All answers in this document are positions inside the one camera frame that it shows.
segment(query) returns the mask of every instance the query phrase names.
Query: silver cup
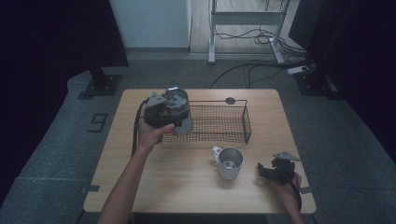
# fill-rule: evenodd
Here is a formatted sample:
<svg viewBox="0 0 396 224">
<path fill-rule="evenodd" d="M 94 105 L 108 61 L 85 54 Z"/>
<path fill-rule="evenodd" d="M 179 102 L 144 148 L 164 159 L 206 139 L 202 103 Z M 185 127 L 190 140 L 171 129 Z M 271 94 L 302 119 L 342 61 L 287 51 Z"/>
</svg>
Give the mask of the silver cup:
<svg viewBox="0 0 396 224">
<path fill-rule="evenodd" d="M 224 179 L 235 179 L 241 170 L 244 156 L 236 147 L 213 147 L 212 155 L 218 163 L 219 175 Z"/>
</svg>

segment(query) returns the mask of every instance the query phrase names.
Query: black wire basket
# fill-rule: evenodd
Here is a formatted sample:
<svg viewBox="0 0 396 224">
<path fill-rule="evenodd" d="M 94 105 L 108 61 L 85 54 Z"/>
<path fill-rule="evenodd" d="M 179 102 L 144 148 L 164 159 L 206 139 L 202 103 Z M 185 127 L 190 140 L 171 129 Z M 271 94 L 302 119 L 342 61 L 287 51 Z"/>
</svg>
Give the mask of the black wire basket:
<svg viewBox="0 0 396 224">
<path fill-rule="evenodd" d="M 226 101 L 190 101 L 192 132 L 185 137 L 171 133 L 161 142 L 217 141 L 248 143 L 251 136 L 248 101 L 227 98 Z"/>
</svg>

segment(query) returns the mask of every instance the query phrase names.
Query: forearm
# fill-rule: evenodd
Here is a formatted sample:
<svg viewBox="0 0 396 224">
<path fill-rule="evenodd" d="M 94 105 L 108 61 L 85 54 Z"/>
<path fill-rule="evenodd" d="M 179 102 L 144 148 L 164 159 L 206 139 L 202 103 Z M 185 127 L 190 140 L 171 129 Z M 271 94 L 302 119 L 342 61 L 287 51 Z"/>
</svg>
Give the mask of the forearm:
<svg viewBox="0 0 396 224">
<path fill-rule="evenodd" d="M 298 203 L 297 200 L 293 197 L 282 197 L 281 195 L 279 197 L 280 201 L 283 204 L 283 207 L 286 210 L 286 213 L 289 216 L 290 223 L 291 224 L 304 224 L 303 217 L 300 213 L 300 210 L 298 208 Z"/>
<path fill-rule="evenodd" d="M 136 150 L 111 190 L 98 223 L 127 223 L 148 154 Z"/>
</svg>

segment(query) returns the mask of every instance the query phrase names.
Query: white wall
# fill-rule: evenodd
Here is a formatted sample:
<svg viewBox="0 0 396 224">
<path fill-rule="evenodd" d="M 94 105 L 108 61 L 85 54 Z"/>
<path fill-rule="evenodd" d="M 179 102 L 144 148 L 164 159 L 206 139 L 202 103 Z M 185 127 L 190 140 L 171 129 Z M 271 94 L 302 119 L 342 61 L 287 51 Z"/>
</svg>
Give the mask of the white wall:
<svg viewBox="0 0 396 224">
<path fill-rule="evenodd" d="M 110 0 L 125 48 L 188 48 L 191 0 Z"/>
</svg>

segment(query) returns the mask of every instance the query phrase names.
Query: hand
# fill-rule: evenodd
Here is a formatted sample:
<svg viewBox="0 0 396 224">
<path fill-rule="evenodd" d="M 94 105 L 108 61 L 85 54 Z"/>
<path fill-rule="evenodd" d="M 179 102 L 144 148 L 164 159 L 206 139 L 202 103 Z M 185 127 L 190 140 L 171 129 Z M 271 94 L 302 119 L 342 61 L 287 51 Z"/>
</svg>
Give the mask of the hand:
<svg viewBox="0 0 396 224">
<path fill-rule="evenodd" d="M 142 106 L 140 112 L 140 120 L 138 124 L 138 142 L 137 150 L 143 150 L 145 153 L 149 154 L 154 146 L 158 143 L 161 135 L 164 133 L 170 133 L 175 128 L 175 124 L 168 124 L 159 129 L 155 129 L 149 126 L 144 119 L 146 111 L 146 105 Z"/>
<path fill-rule="evenodd" d="M 296 186 L 297 190 L 300 191 L 301 180 L 303 178 L 295 172 L 294 178 L 291 180 Z M 280 185 L 279 182 L 275 180 L 268 180 L 269 184 L 274 188 L 277 197 L 284 206 L 286 212 L 288 213 L 291 223 L 304 223 L 303 217 L 300 214 L 300 209 L 298 207 L 298 202 L 295 197 L 295 193 L 291 185 L 288 183 L 286 185 Z"/>
</svg>

